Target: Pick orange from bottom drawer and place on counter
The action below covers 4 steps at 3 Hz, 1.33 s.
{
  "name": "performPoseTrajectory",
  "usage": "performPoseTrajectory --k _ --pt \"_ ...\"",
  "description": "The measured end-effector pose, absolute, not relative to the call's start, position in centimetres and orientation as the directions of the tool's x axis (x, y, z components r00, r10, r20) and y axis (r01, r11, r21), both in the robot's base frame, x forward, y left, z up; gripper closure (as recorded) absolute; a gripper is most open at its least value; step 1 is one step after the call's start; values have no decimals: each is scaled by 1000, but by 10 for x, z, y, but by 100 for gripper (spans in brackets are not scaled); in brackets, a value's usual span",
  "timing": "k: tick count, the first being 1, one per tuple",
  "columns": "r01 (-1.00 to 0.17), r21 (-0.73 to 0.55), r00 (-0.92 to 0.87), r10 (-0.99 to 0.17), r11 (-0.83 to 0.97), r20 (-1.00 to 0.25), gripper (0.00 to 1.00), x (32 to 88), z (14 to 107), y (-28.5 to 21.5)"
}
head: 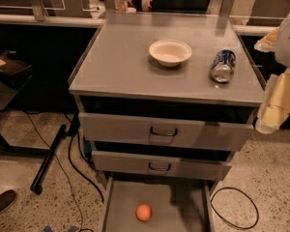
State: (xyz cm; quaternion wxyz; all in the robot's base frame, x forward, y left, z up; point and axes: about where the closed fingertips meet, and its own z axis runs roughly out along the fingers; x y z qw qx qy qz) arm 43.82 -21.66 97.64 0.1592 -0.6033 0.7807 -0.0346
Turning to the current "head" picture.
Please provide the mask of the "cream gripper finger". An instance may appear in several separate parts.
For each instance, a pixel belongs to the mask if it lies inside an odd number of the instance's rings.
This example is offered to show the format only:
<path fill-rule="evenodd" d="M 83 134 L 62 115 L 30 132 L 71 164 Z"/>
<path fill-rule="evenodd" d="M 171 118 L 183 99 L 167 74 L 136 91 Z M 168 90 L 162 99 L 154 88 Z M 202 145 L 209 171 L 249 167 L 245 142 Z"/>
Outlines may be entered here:
<path fill-rule="evenodd" d="M 264 134 L 278 131 L 290 115 L 290 68 L 280 75 L 272 74 L 266 84 L 255 129 Z"/>
<path fill-rule="evenodd" d="M 268 33 L 254 45 L 254 49 L 261 52 L 274 52 L 276 50 L 277 32 L 278 29 L 276 28 Z"/>

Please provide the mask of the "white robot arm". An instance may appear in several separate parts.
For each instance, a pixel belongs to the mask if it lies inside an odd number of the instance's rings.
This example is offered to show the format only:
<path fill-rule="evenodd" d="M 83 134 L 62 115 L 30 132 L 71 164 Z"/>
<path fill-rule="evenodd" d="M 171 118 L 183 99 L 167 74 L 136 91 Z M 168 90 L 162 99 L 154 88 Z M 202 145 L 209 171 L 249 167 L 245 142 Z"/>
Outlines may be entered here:
<path fill-rule="evenodd" d="M 275 60 L 286 67 L 284 73 L 272 74 L 267 81 L 265 97 L 255 123 L 257 131 L 270 134 L 278 131 L 290 115 L 290 14 L 254 48 L 261 52 L 273 52 Z"/>

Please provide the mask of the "background person hand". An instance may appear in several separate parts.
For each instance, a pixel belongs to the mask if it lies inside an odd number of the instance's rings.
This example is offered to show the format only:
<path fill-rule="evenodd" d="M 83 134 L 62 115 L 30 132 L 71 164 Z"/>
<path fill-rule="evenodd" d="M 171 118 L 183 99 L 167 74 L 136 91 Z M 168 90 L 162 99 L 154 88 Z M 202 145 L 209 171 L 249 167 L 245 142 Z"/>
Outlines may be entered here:
<path fill-rule="evenodd" d="M 141 8 L 143 12 L 149 12 L 152 9 L 152 1 L 153 0 L 141 0 Z"/>

